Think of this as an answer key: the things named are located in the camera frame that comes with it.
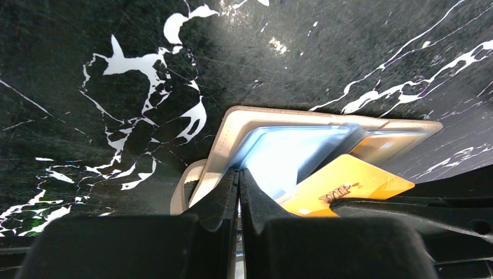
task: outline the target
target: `black marble surface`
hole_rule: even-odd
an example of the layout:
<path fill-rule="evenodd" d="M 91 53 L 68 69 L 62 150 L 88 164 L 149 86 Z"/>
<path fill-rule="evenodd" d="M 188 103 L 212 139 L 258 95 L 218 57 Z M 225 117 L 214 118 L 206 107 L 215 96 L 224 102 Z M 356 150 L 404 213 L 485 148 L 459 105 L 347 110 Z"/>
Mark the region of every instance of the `black marble surface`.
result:
<path fill-rule="evenodd" d="M 3 0 L 0 234 L 168 213 L 234 105 L 441 121 L 384 167 L 414 182 L 491 164 L 492 22 L 475 0 Z"/>

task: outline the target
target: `black foam padding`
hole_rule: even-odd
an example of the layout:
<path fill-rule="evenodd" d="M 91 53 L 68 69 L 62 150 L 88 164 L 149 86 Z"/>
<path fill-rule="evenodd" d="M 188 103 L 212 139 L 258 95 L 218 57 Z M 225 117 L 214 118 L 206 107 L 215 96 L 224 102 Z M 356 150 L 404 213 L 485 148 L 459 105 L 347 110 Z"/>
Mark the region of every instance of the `black foam padding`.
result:
<path fill-rule="evenodd" d="M 241 212 L 248 211 L 255 231 L 260 234 L 268 219 L 278 217 L 298 217 L 284 210 L 277 202 L 264 193 L 248 169 L 240 171 Z"/>
<path fill-rule="evenodd" d="M 268 220 L 250 278 L 437 278 L 418 234 L 381 218 Z"/>
<path fill-rule="evenodd" d="M 17 278 L 185 278 L 198 229 L 196 216 L 61 218 L 37 237 Z"/>
<path fill-rule="evenodd" d="M 339 216 L 385 216 L 407 221 L 423 235 L 445 231 L 473 235 L 493 241 L 493 208 L 426 206 L 376 199 L 339 199 L 330 204 Z"/>
<path fill-rule="evenodd" d="M 196 214 L 204 228 L 216 231 L 225 218 L 235 215 L 238 204 L 238 176 L 229 169 L 217 186 L 182 214 Z"/>

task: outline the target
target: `beige leather wallet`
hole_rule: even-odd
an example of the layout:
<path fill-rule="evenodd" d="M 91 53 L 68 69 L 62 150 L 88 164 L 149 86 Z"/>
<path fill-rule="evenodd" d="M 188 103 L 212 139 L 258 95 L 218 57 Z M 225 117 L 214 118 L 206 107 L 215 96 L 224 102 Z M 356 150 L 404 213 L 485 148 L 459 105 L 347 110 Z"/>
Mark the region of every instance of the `beige leather wallet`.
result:
<path fill-rule="evenodd" d="M 214 189 L 221 179 L 228 161 L 235 154 L 241 141 L 253 129 L 267 126 L 317 126 L 329 124 L 342 125 L 346 123 L 357 123 L 365 129 L 424 130 L 429 132 L 421 140 L 414 140 L 412 146 L 406 147 L 408 149 L 416 146 L 442 128 L 441 123 L 433 121 L 390 120 L 355 115 L 341 116 L 316 112 L 300 112 L 296 110 L 234 106 L 224 115 L 209 157 L 203 167 L 199 183 L 195 187 L 190 200 L 190 206 L 193 206 Z"/>
<path fill-rule="evenodd" d="M 188 209 L 189 200 L 185 200 L 185 183 L 198 181 L 202 175 L 207 159 L 190 164 L 181 175 L 180 181 L 173 192 L 170 203 L 170 214 L 178 215 Z"/>

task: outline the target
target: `scratched surface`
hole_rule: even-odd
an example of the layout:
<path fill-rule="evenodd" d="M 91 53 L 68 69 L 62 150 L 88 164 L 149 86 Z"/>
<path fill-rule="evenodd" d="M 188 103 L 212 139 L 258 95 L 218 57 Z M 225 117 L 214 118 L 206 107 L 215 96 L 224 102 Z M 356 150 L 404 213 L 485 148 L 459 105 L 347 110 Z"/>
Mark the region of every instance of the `scratched surface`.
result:
<path fill-rule="evenodd" d="M 493 2 L 0 3 L 0 235 L 66 214 L 166 214 L 233 105 L 444 129 L 385 168 L 493 163 Z"/>

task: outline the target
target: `gold card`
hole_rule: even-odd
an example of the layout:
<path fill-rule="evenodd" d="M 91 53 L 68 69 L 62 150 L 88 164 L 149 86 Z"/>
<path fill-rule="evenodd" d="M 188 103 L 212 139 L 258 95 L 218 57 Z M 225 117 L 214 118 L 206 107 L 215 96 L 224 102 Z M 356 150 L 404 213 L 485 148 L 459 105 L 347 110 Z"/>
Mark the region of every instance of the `gold card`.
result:
<path fill-rule="evenodd" d="M 337 216 L 329 205 L 340 198 L 388 199 L 415 185 L 351 155 L 341 155 L 299 183 L 296 194 L 276 200 L 300 216 Z"/>

